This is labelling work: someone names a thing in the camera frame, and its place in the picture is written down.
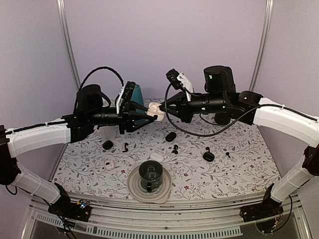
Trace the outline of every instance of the mug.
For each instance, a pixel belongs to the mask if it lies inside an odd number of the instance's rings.
[[[139,174],[141,177],[141,186],[148,193],[154,191],[162,184],[163,168],[160,163],[149,160],[140,165]]]

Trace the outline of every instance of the slotted vent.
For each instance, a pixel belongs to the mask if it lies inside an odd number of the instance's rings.
[[[38,221],[56,226],[63,227],[62,222],[55,216],[49,216],[37,213]],[[111,230],[103,227],[86,226],[86,231],[80,232],[90,235],[101,236],[108,239],[223,239],[241,236],[240,227],[232,227],[228,229],[211,230],[204,232],[187,232],[187,233],[137,233],[130,231]]]

